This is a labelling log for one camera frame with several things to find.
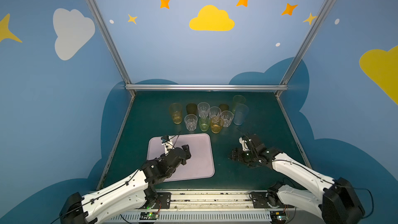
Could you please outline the green faceted glass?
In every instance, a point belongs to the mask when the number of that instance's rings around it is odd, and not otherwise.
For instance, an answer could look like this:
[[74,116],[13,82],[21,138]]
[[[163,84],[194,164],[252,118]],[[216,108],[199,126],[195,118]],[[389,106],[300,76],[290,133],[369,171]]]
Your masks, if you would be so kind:
[[210,127],[210,119],[208,117],[200,118],[199,126],[202,132],[206,132]]

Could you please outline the amber faceted glass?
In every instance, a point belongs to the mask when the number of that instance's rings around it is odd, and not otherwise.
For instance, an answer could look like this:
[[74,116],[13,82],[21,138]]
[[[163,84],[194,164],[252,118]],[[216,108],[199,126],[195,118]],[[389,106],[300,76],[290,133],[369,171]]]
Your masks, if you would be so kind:
[[213,116],[210,119],[210,128],[212,133],[218,134],[222,130],[224,125],[224,120],[221,116]]

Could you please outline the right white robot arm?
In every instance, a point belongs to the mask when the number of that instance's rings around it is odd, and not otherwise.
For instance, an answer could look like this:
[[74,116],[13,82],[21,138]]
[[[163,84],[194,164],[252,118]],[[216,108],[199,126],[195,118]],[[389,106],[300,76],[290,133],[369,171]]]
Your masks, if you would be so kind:
[[357,224],[368,215],[356,194],[356,188],[344,179],[333,179],[295,161],[275,147],[266,147],[257,135],[239,138],[230,159],[249,168],[268,167],[282,173],[303,187],[293,188],[283,182],[272,185],[266,193],[250,193],[254,207],[293,206],[311,213],[326,224]]

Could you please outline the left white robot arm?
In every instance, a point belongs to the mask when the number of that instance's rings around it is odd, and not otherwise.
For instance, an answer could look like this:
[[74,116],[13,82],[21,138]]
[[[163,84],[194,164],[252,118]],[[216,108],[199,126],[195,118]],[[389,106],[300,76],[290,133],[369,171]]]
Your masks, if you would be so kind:
[[171,177],[191,158],[189,145],[173,147],[159,158],[147,160],[126,178],[97,192],[70,195],[62,207],[62,224],[102,224],[130,209],[153,206],[158,198],[155,186]]

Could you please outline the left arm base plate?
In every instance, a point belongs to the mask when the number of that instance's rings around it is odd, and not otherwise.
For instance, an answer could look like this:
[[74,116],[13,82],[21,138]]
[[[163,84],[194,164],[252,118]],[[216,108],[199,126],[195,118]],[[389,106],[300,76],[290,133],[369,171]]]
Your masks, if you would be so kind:
[[151,204],[145,203],[141,209],[169,209],[171,205],[171,196],[172,194],[170,192],[159,192],[156,200]]

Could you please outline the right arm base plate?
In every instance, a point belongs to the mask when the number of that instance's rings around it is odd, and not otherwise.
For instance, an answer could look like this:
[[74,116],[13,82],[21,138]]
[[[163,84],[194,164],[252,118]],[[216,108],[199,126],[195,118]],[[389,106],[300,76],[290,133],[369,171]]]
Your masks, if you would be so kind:
[[267,191],[252,191],[249,197],[254,208],[294,208],[292,205],[283,204],[276,193]]

